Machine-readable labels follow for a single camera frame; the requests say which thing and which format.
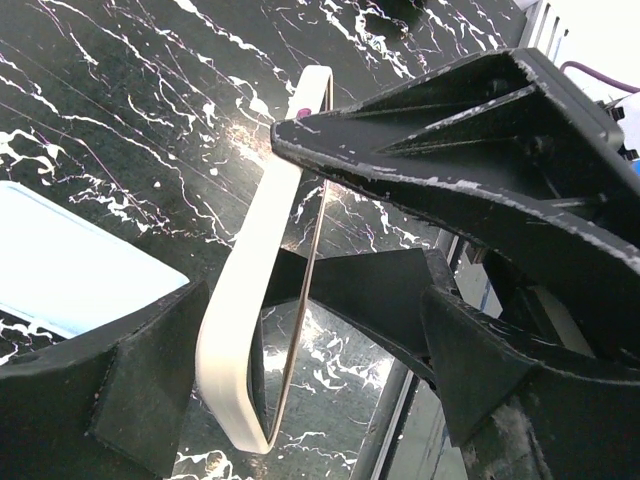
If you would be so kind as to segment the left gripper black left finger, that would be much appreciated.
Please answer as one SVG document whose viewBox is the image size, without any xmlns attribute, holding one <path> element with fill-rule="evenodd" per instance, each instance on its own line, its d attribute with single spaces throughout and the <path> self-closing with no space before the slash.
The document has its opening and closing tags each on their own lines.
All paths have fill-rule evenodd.
<svg viewBox="0 0 640 480">
<path fill-rule="evenodd" d="M 3 365 L 2 478 L 169 477 L 208 301 L 207 284 L 191 282 Z"/>
</svg>

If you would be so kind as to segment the phone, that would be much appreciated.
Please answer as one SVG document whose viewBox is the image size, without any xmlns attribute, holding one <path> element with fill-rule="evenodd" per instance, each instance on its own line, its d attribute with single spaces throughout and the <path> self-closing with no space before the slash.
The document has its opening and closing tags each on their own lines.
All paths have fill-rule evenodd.
<svg viewBox="0 0 640 480">
<path fill-rule="evenodd" d="M 29 188 L 1 184 L 1 309 L 66 338 L 188 284 L 184 274 Z"/>
<path fill-rule="evenodd" d="M 284 416 L 303 329 L 316 255 L 303 262 L 296 321 L 272 426 L 263 429 L 249 389 L 259 313 L 274 271 L 303 171 L 270 152 L 257 191 L 206 308 L 195 350 L 200 396 L 234 447 L 266 454 Z"/>
</svg>

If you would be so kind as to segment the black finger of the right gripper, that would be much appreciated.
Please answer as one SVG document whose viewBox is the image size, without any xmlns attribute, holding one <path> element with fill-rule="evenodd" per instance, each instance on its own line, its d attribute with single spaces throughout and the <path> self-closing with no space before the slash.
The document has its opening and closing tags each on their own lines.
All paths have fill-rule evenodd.
<svg viewBox="0 0 640 480">
<path fill-rule="evenodd" d="M 283 120 L 278 156 L 536 280 L 639 275 L 624 135 L 539 50 L 472 54 L 355 105 Z"/>
<path fill-rule="evenodd" d="M 307 299 L 339 317 L 433 385 L 424 295 L 436 283 L 437 249 L 316 260 Z"/>
</svg>

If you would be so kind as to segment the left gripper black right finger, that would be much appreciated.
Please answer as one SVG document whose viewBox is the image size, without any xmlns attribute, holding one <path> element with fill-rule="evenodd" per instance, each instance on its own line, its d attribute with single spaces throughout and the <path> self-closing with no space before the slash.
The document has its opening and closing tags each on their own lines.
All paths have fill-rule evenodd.
<svg viewBox="0 0 640 480">
<path fill-rule="evenodd" d="M 471 479 L 636 479 L 639 372 L 428 288 L 423 326 L 451 442 Z"/>
</svg>

